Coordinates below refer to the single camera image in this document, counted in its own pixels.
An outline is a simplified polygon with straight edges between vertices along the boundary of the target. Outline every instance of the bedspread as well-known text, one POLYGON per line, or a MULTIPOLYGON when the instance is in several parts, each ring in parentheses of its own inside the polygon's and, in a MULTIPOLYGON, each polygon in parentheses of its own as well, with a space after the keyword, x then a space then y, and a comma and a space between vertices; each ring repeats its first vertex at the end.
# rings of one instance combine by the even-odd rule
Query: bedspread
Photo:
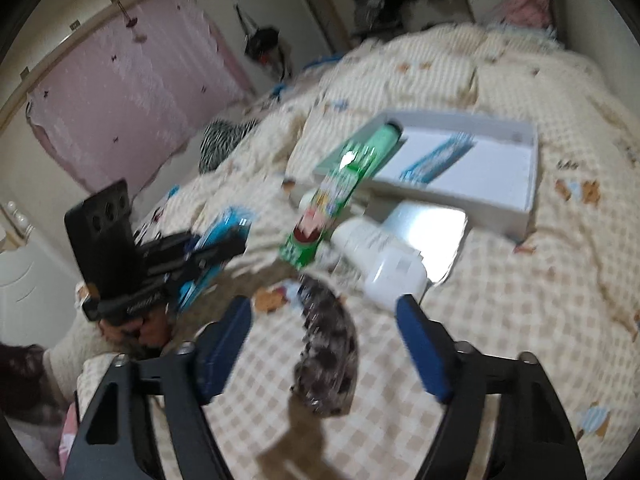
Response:
MULTIPOLYGON (((384 108, 465 110, 530 121, 540 135, 536 206, 524 248, 471 229, 448 282, 422 307, 457 340, 515 358, 534 352, 575 430, 588 478, 610 471, 640 426, 640 121, 589 60, 553 43, 463 25, 403 36, 347 56, 318 86, 270 114, 217 171, 169 200, 161 229, 203 230, 228 205, 258 214, 245 256, 179 321, 174 343, 220 315, 236 293, 290 274, 276 252, 298 213, 282 173, 307 178, 326 154, 384 108)), ((413 479, 442 416, 424 393, 395 321, 349 280, 360 365, 347 416, 318 420, 290 400, 302 350, 293 309, 256 316, 225 392, 206 415, 238 479, 413 479)), ((81 411, 110 356, 80 377, 81 411)), ((487 424, 470 479, 482 478, 487 424)), ((154 420, 168 479, 180 478, 161 401, 154 420)))

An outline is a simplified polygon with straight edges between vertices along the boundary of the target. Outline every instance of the blue package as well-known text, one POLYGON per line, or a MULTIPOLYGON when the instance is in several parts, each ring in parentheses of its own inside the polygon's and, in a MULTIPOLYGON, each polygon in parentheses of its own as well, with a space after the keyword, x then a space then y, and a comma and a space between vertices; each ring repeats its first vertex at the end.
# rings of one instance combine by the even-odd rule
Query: blue package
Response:
MULTIPOLYGON (((246 209, 230 207, 220 214, 202 234, 196 242, 193 250, 203 249, 222 240, 229 230, 240 228, 244 238, 248 238, 249 229, 254 215, 246 209)), ((222 270, 222 266, 213 266, 197 282, 185 283, 180 289, 180 301, 178 302, 178 313, 181 314, 187 310, 200 293, 205 290, 211 280, 215 278, 222 270)))
POLYGON ((404 182, 428 184, 447 171, 475 145, 471 134, 455 134, 400 174, 404 182))

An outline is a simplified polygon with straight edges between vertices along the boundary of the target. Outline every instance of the silver reflective surface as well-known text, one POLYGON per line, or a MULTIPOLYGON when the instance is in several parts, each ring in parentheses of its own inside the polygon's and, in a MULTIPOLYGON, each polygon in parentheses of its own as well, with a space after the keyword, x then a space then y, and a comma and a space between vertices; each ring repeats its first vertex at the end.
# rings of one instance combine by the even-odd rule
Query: silver reflective surface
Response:
POLYGON ((466 213, 422 202, 401 202, 382 227, 420 251, 427 277, 438 285, 449 276, 465 235, 466 213))

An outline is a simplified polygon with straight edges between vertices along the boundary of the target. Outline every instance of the human hand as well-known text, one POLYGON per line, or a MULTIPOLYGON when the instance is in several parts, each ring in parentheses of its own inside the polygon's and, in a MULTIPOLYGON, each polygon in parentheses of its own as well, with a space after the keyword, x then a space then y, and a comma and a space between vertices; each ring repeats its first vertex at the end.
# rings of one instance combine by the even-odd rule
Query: human hand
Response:
POLYGON ((171 339, 172 332, 164 306, 158 306, 144 317, 133 319, 121 326, 113 326, 105 319, 101 320, 98 326, 107 341, 122 344, 133 336, 141 345, 149 348, 162 348, 171 339))

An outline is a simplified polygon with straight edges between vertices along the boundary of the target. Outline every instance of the screw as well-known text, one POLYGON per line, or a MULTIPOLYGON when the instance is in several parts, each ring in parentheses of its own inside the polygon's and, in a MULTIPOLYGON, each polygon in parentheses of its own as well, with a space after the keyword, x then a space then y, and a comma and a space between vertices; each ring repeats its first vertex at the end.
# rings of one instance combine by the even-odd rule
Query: screw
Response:
POLYGON ((120 354, 116 356, 116 358, 113 360, 113 365, 117 368, 120 368, 121 366, 124 366, 128 362, 129 362, 129 356, 120 354))
POLYGON ((538 358, 535 355, 533 355, 531 352, 523 352, 518 356, 518 359, 528 365, 538 364, 538 358))
POLYGON ((194 345, 193 342, 186 341, 186 342, 184 342, 184 343, 182 343, 180 345, 180 348, 178 348, 177 354, 178 355, 187 355, 187 354, 192 353, 195 349, 196 349, 196 345, 194 345))
POLYGON ((468 341, 456 341, 456 351, 462 354, 472 354, 476 348, 468 341))

